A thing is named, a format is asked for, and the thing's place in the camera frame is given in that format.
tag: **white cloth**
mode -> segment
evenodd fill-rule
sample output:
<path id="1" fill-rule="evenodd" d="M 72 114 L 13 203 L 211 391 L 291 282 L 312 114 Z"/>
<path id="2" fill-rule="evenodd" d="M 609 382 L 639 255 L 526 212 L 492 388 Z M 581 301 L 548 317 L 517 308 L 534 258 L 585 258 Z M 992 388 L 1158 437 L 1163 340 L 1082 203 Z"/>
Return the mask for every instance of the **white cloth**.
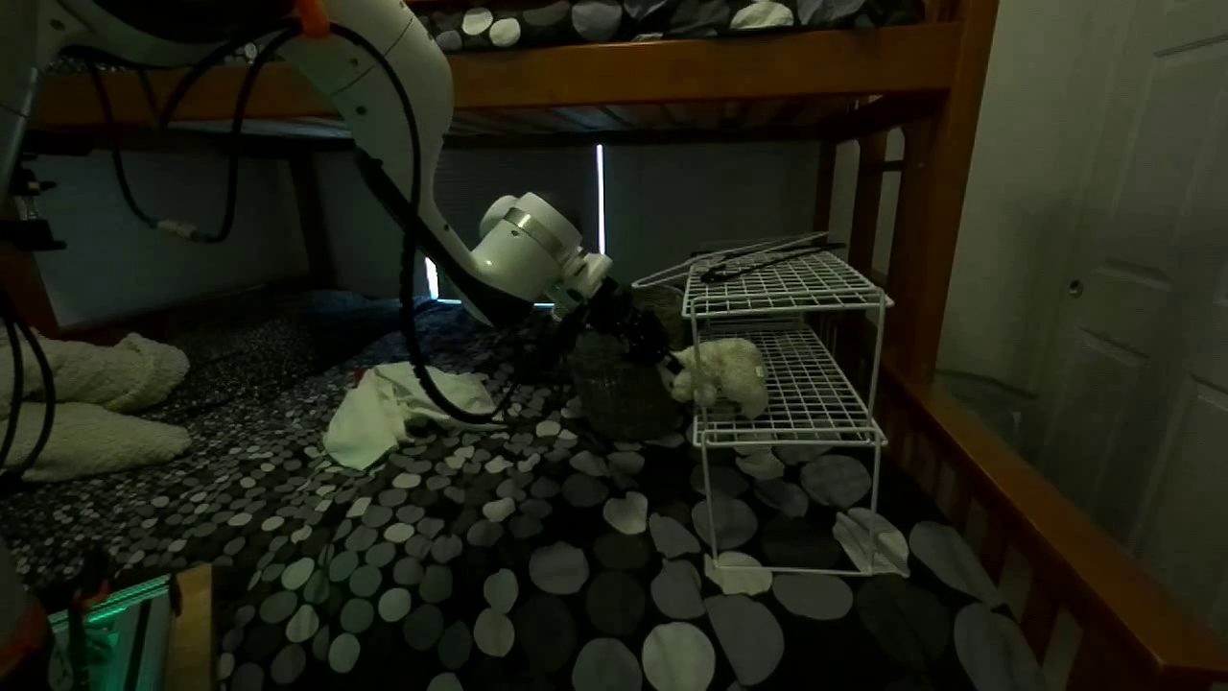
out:
<path id="1" fill-rule="evenodd" d="M 191 437 L 182 427 L 136 419 L 122 410 L 156 409 L 186 375 L 188 356 L 177 347 L 129 334 L 117 347 L 44 340 L 53 375 L 53 432 L 28 469 L 28 480 L 99 475 L 136 465 L 182 457 Z M 13 427 L 13 349 L 0 334 L 0 436 Z M 44 436 L 44 373 L 22 342 L 22 409 L 9 465 L 22 465 Z"/>
<path id="2" fill-rule="evenodd" d="M 479 375 L 443 368 L 425 373 L 452 409 L 476 416 L 495 409 Z M 416 375 L 416 365 L 375 365 L 356 382 L 356 388 L 351 388 L 351 396 L 334 410 L 332 432 L 323 436 L 323 450 L 346 469 L 373 469 L 387 450 L 408 441 L 408 427 L 419 419 L 457 427 L 457 419 L 431 402 Z"/>

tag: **white robotic arm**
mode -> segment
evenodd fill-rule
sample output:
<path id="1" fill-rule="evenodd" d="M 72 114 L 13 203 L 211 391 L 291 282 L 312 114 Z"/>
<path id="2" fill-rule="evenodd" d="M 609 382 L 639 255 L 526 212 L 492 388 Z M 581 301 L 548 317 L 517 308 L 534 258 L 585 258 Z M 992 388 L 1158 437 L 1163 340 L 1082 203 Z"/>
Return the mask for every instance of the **white robotic arm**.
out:
<path id="1" fill-rule="evenodd" d="M 291 16 L 287 0 L 215 0 L 218 31 Z M 3 0 L 0 3 L 0 195 L 13 183 L 40 73 L 67 50 L 99 50 L 129 66 L 191 66 L 227 34 L 172 29 L 164 0 Z M 362 168 L 385 208 L 457 286 L 465 305 L 504 326 L 534 301 L 581 308 L 605 286 L 609 260 L 585 255 L 581 230 L 541 195 L 504 195 L 476 251 L 435 200 L 452 125 L 452 73 L 405 0 L 318 0 L 334 34 L 291 40 L 282 57 L 351 125 Z"/>

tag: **polka dot bedspread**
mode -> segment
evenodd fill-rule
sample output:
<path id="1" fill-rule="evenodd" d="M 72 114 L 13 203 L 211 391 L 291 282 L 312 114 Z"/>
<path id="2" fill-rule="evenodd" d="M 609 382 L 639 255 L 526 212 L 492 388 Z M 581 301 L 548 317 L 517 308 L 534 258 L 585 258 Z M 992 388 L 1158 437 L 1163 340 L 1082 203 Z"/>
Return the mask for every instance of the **polka dot bedspread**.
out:
<path id="1" fill-rule="evenodd" d="M 425 308 L 419 326 L 436 365 L 499 365 L 461 313 Z M 17 497 L 0 537 L 48 592 L 86 547 L 126 580 L 211 561 L 215 672 L 234 691 L 1045 686 L 993 580 L 892 465 L 878 511 L 910 578 L 732 583 L 713 537 L 738 564 L 848 569 L 833 528 L 862 503 L 866 457 L 717 455 L 705 497 L 683 437 L 605 446 L 575 398 L 517 388 L 534 419 L 517 432 L 422 432 L 373 473 L 332 465 L 332 410 L 393 356 L 401 340 L 380 340 L 277 396 L 208 409 L 164 469 Z"/>

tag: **wooden bed rail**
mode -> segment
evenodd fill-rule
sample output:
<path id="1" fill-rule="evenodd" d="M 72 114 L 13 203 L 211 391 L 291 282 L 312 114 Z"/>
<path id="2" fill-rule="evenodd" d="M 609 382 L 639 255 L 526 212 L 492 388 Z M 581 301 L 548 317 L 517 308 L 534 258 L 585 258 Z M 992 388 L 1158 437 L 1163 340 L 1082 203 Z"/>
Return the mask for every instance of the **wooden bed rail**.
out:
<path id="1" fill-rule="evenodd" d="M 892 457 L 1003 583 L 1050 686 L 1228 684 L 1228 644 L 958 402 L 887 373 L 883 423 Z"/>

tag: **upper bunk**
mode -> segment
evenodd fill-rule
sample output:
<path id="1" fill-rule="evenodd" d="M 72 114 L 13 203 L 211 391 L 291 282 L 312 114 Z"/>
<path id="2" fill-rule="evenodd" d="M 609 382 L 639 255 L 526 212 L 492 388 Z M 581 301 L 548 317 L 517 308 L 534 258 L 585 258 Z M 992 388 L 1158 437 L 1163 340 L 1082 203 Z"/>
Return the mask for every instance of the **upper bunk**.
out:
<path id="1" fill-rule="evenodd" d="M 958 82 L 965 13 L 985 0 L 924 0 L 924 21 L 874 31 L 782 31 L 728 40 L 581 41 L 449 54 L 457 141 L 562 139 L 852 139 L 934 111 Z M 177 128 L 227 125 L 247 61 L 211 70 Z M 155 132 L 182 73 L 104 73 L 117 125 Z M 346 136 L 287 70 L 269 66 L 247 109 L 255 132 Z M 99 136 L 99 103 L 72 66 L 48 73 L 34 136 Z"/>

